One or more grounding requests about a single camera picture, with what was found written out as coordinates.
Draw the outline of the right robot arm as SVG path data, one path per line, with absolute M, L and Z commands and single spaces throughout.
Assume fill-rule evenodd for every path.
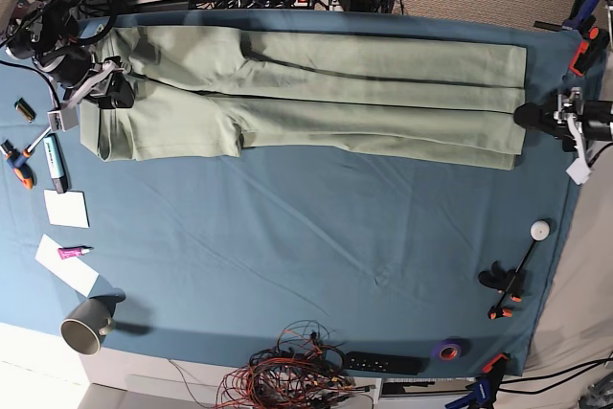
M 168 11 L 81 37 L 65 0 L 12 30 L 17 58 L 80 83 L 95 57 L 128 65 L 128 130 L 229 132 L 296 145 L 378 136 L 517 148 L 514 111 L 560 86 L 572 39 L 476 23 L 321 11 Z

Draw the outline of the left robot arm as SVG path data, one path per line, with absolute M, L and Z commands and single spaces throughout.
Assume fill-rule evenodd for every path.
M 566 151 L 575 151 L 581 166 L 591 170 L 612 148 L 612 102 L 588 101 L 579 87 L 554 97 L 555 137 Z

